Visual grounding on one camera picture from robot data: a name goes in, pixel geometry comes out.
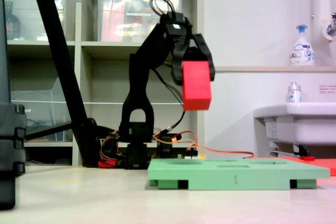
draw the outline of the green board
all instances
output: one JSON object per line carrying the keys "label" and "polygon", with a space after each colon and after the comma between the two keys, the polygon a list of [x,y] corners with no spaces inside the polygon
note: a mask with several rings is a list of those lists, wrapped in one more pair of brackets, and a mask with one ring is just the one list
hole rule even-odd
{"label": "green board", "polygon": [[152,159],[150,186],[189,190],[275,190],[316,188],[330,171],[282,158]]}

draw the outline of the black tripod leg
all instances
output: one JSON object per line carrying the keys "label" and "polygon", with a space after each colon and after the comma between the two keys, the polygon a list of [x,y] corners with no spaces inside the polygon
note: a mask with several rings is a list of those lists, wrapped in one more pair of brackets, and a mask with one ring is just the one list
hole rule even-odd
{"label": "black tripod leg", "polygon": [[15,178],[24,173],[26,118],[11,104],[4,0],[0,0],[0,210],[15,206]]}
{"label": "black tripod leg", "polygon": [[98,167],[100,142],[95,126],[88,120],[80,95],[74,68],[58,17],[55,0],[36,0],[48,36],[52,58],[67,102],[72,128],[83,164]]}

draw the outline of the sink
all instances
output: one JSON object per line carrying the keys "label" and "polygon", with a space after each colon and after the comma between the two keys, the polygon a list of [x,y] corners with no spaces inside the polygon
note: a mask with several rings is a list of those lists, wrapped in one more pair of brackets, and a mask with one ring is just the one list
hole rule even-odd
{"label": "sink", "polygon": [[336,103],[284,103],[256,109],[273,142],[301,145],[336,145]]}

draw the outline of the white floor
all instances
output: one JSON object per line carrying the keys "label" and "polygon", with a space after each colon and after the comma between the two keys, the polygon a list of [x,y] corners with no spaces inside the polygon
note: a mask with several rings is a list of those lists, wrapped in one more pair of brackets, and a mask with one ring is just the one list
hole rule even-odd
{"label": "white floor", "polygon": [[28,167],[17,185],[1,224],[336,223],[336,177],[310,190],[156,190],[145,170]]}

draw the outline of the pump dispenser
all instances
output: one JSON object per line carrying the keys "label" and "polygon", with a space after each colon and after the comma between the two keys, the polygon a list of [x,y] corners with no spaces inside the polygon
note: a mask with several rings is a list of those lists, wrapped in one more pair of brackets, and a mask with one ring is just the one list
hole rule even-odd
{"label": "pump dispenser", "polygon": [[314,66],[315,54],[311,44],[306,38],[306,25],[299,25],[296,29],[299,30],[298,41],[294,44],[294,48],[289,58],[290,66]]}

